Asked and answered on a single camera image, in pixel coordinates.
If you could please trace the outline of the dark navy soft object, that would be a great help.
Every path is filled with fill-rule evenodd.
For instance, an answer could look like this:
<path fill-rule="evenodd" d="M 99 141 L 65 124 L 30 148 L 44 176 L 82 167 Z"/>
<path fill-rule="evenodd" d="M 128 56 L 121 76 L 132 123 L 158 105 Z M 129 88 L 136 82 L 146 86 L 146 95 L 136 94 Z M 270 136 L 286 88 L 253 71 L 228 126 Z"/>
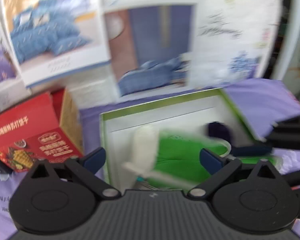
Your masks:
<path fill-rule="evenodd" d="M 211 122 L 207 125 L 207 135 L 209 137 L 218 138 L 231 144 L 232 135 L 230 129 L 220 122 Z"/>

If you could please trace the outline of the green insole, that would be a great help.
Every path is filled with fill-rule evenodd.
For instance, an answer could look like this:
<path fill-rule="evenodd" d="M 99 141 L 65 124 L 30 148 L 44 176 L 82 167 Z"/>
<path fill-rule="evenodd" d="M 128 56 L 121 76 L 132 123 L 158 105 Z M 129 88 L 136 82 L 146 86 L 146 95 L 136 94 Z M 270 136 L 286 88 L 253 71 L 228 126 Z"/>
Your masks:
<path fill-rule="evenodd" d="M 155 175 L 146 179 L 157 189 L 188 191 L 210 176 L 199 161 L 203 148 L 220 156 L 231 151 L 231 145 L 222 139 L 171 129 L 162 129 L 159 133 L 158 156 L 153 168 Z"/>

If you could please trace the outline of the purple floral tablecloth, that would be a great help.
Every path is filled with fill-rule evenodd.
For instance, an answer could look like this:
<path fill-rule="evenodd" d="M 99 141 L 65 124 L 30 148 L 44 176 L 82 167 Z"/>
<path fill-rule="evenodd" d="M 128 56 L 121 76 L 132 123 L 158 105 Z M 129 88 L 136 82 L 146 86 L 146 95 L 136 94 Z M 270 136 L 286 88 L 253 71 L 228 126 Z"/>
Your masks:
<path fill-rule="evenodd" d="M 259 136 L 266 135 L 274 122 L 300 115 L 300 102 L 280 81 L 249 79 L 226 86 L 224 91 Z M 101 144 L 99 135 L 99 116 L 101 113 L 160 100 L 165 97 L 164 95 L 153 96 L 81 110 L 86 153 L 93 151 Z M 24 176 L 25 173 L 0 174 L 0 239 L 8 239 L 16 231 L 8 212 L 8 201 Z"/>

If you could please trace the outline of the red snack box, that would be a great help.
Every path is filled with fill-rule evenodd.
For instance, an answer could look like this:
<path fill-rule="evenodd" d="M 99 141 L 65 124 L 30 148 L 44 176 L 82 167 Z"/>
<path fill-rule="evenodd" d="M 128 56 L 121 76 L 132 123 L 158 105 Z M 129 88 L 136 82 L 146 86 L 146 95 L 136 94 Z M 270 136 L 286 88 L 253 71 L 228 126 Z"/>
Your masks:
<path fill-rule="evenodd" d="M 0 113 L 0 160 L 15 172 L 36 161 L 84 155 L 79 110 L 66 89 L 44 92 Z"/>

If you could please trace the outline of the green white storage box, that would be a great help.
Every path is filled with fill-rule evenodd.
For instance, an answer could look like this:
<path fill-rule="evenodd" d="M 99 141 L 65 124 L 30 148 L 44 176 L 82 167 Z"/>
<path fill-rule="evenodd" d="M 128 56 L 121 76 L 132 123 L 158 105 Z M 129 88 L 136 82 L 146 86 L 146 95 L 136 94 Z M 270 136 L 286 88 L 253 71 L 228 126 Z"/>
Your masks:
<path fill-rule="evenodd" d="M 224 123 L 232 131 L 234 145 L 248 146 L 261 137 L 222 89 L 172 96 L 100 115 L 101 145 L 106 150 L 104 179 L 120 191 L 131 187 L 136 177 L 123 168 L 130 160 L 134 132 L 145 125 L 175 134 L 203 136 L 211 122 Z"/>

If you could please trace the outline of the dark blue bedroom poster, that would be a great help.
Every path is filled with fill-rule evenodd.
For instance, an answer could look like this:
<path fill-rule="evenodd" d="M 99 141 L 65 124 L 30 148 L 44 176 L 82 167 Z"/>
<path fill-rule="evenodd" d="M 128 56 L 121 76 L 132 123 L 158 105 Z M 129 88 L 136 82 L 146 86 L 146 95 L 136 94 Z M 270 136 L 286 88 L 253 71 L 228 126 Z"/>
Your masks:
<path fill-rule="evenodd" d="M 106 14 L 119 96 L 162 94 L 187 85 L 195 9 L 194 4 L 169 4 Z"/>

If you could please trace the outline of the blue bedding poster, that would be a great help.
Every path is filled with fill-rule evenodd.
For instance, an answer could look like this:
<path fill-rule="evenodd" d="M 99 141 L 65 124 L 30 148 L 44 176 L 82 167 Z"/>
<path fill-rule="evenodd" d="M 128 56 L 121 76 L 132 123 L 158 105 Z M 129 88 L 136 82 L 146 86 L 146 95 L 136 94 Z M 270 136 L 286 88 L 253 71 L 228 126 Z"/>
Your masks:
<path fill-rule="evenodd" d="M 110 62 L 102 0 L 0 0 L 0 17 L 26 87 Z"/>

